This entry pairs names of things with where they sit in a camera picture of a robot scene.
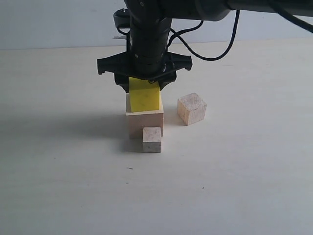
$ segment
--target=wooden cube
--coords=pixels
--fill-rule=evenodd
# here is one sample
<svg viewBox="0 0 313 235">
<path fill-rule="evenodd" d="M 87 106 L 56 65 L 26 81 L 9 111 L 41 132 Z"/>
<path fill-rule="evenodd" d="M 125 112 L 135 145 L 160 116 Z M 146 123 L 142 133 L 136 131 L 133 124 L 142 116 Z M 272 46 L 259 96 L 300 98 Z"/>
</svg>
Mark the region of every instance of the wooden cube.
<svg viewBox="0 0 313 235">
<path fill-rule="evenodd" d="M 144 153 L 160 153 L 162 151 L 162 137 L 160 127 L 143 128 L 142 149 Z"/>
<path fill-rule="evenodd" d="M 177 113 L 186 125 L 191 125 L 204 119 L 206 103 L 192 93 L 178 99 Z"/>
<path fill-rule="evenodd" d="M 160 127 L 163 136 L 164 110 L 160 96 L 159 109 L 153 111 L 131 112 L 129 94 L 126 94 L 126 117 L 130 139 L 140 139 L 144 127 Z"/>
</svg>

